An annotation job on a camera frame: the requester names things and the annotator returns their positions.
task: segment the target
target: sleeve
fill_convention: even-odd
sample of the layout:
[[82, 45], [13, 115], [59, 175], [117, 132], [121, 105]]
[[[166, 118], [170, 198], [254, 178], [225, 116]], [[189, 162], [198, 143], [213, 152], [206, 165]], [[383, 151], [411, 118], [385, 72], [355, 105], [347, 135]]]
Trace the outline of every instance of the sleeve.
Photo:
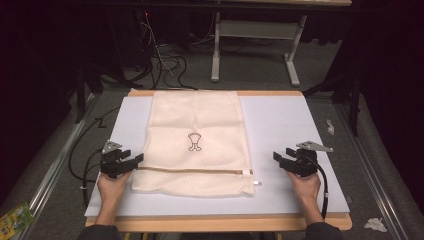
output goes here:
[[344, 240], [340, 229], [325, 222], [317, 222], [306, 227], [304, 240]]
[[120, 240], [116, 226], [92, 225], [84, 228], [77, 240]]

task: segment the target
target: white board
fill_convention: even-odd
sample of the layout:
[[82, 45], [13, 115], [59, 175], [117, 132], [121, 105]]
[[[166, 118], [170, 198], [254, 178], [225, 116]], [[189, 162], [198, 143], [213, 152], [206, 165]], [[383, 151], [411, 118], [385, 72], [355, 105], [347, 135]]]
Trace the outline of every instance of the white board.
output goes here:
[[[131, 157], [142, 153], [152, 97], [126, 97], [115, 123], [111, 141], [131, 150]], [[284, 214], [300, 213], [292, 184], [285, 171], [273, 160], [273, 151], [283, 157], [286, 147], [296, 149], [296, 144], [313, 141], [322, 144], [315, 123], [303, 96], [241, 96], [245, 117], [249, 152], [255, 180], [253, 197], [188, 198], [160, 193], [135, 193], [131, 191], [131, 178], [117, 211], [117, 216], [190, 216], [234, 214]], [[331, 167], [328, 156], [318, 153], [318, 162], [324, 169], [329, 185], [328, 213], [347, 213], [345, 197]], [[323, 200], [321, 187], [318, 206]], [[97, 187], [85, 213], [97, 216], [101, 198]]]

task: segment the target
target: printed logo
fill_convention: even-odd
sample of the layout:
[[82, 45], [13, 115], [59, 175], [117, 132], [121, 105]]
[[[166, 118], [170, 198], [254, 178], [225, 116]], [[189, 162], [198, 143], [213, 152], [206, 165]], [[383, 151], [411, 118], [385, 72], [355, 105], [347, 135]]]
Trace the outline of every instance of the printed logo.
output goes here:
[[188, 135], [188, 138], [191, 140], [191, 147], [188, 148], [188, 150], [193, 151], [196, 149], [196, 151], [202, 150], [201, 147], [199, 147], [199, 139], [202, 137], [202, 135], [198, 133], [190, 133]]

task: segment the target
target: cream fabric bag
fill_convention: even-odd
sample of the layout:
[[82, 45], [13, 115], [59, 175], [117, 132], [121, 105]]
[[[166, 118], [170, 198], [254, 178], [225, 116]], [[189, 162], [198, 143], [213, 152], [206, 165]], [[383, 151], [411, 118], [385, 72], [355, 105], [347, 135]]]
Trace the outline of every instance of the cream fabric bag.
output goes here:
[[156, 92], [132, 189], [191, 197], [253, 195], [237, 92]]

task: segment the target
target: hand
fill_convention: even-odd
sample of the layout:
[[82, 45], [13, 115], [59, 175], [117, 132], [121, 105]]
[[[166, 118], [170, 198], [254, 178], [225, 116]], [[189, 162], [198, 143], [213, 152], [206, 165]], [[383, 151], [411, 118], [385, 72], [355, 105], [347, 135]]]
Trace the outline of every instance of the hand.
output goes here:
[[324, 219], [322, 218], [317, 205], [317, 196], [321, 186], [318, 173], [314, 173], [303, 178], [291, 172], [286, 171], [286, 173], [291, 179], [294, 192], [300, 201], [306, 225], [310, 225], [315, 222], [323, 222]]
[[291, 179], [294, 187], [294, 191], [301, 201], [314, 201], [316, 202], [321, 181], [319, 180], [318, 174], [314, 173], [307, 177], [299, 177], [294, 173], [287, 172], [287, 175]]
[[102, 198], [102, 207], [97, 217], [96, 224], [114, 225], [116, 209], [119, 206], [122, 195], [125, 191], [125, 185], [132, 172], [127, 172], [117, 179], [109, 178], [101, 173], [97, 180], [100, 196]]

